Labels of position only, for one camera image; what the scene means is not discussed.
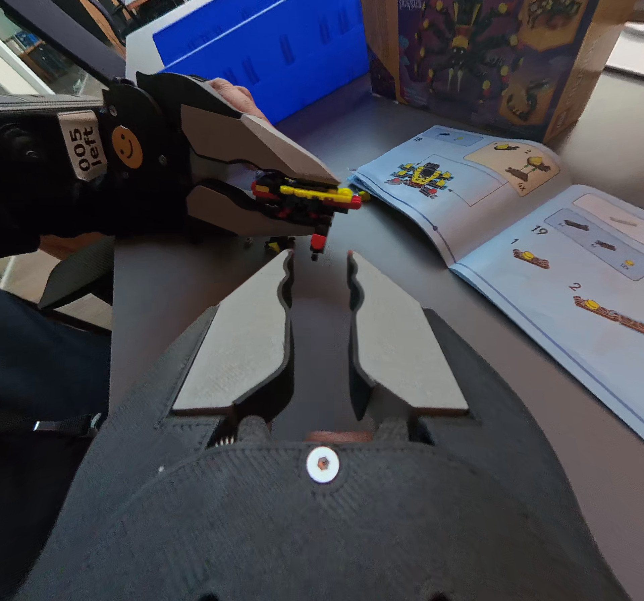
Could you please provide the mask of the black slanted bar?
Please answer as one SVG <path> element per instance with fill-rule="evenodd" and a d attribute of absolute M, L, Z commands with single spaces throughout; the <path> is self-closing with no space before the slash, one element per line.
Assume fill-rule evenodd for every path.
<path fill-rule="evenodd" d="M 53 1 L 1 0 L 1 8 L 16 24 L 43 39 L 103 84 L 125 77 L 125 59 Z"/>

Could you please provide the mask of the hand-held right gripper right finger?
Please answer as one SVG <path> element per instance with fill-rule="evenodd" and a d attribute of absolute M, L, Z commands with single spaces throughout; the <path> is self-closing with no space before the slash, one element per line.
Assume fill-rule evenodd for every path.
<path fill-rule="evenodd" d="M 349 388 L 356 418 L 470 412 L 421 304 L 357 251 L 347 256 Z"/>

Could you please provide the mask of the yellow black lego model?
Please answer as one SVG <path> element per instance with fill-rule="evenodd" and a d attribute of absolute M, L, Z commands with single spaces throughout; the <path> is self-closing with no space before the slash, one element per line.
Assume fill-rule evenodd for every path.
<path fill-rule="evenodd" d="M 310 238 L 312 261 L 325 252 L 328 233 L 336 214 L 362 207 L 359 190 L 323 187 L 287 178 L 278 172 L 257 172 L 251 193 L 267 214 L 290 223 L 314 227 Z"/>

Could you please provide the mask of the blue plastic crate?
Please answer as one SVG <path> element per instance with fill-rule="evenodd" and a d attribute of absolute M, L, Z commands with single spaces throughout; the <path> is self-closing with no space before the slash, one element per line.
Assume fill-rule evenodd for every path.
<path fill-rule="evenodd" d="M 273 124 L 368 72 L 361 0 L 213 0 L 153 41 L 161 72 L 243 86 Z"/>

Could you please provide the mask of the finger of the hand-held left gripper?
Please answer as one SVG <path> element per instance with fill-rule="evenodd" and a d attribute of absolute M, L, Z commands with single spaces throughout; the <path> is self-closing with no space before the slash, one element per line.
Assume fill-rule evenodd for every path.
<path fill-rule="evenodd" d="M 181 130 L 198 156 L 246 162 L 314 185 L 338 187 L 341 182 L 320 159 L 257 116 L 233 118 L 181 105 L 180 117 Z"/>
<path fill-rule="evenodd" d="M 266 214 L 264 205 L 243 190 L 224 184 L 222 188 L 194 187 L 186 197 L 188 216 L 244 237 L 305 236 L 314 227 L 290 223 Z"/>

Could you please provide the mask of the open light blue instruction booklet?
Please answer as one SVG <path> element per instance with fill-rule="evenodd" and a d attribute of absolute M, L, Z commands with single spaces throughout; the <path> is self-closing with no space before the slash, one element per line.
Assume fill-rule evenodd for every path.
<path fill-rule="evenodd" d="M 541 143 L 435 125 L 347 181 L 415 222 L 483 294 L 643 437 L 643 211 L 574 185 Z"/>

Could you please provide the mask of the printed cardboard lego box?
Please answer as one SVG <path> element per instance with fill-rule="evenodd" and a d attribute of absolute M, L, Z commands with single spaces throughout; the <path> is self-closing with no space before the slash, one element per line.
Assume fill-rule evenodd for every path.
<path fill-rule="evenodd" d="M 542 143 L 576 123 L 608 59 L 603 0 L 361 0 L 374 95 Z"/>

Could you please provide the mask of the person's left hand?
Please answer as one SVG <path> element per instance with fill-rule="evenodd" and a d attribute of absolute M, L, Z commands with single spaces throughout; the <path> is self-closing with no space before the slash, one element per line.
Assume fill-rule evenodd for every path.
<path fill-rule="evenodd" d="M 267 123 L 270 123 L 264 113 L 257 107 L 250 91 L 241 85 L 234 85 L 223 78 L 215 78 L 208 81 L 208 84 L 221 98 L 241 113 L 253 115 Z"/>

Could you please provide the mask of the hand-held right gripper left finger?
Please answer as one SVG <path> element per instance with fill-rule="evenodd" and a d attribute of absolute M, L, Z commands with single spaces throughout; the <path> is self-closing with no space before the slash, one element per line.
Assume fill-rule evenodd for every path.
<path fill-rule="evenodd" d="M 294 392 L 293 254 L 279 253 L 217 305 L 173 414 L 270 422 L 285 409 Z"/>

